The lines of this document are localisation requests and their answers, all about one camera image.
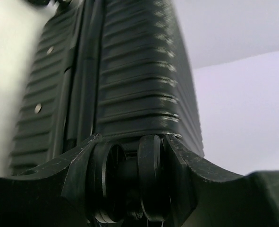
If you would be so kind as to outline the black hard-shell suitcase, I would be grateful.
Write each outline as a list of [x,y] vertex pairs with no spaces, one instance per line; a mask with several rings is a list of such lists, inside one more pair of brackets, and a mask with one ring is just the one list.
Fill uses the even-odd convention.
[[135,175],[123,205],[163,221],[171,198],[162,184],[164,139],[203,154],[191,67],[170,0],[86,0],[45,26],[13,137],[13,175],[102,135],[95,156]]

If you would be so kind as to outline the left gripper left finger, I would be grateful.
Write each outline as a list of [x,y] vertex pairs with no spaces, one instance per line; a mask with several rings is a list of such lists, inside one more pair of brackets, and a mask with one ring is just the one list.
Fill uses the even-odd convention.
[[87,167],[101,140],[101,135],[92,135],[51,161],[0,177],[0,227],[87,226]]

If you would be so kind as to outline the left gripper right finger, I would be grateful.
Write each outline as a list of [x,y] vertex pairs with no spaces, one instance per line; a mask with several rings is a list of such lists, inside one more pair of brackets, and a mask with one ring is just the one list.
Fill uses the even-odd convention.
[[164,139],[171,196],[167,227],[279,227],[279,171],[238,175]]

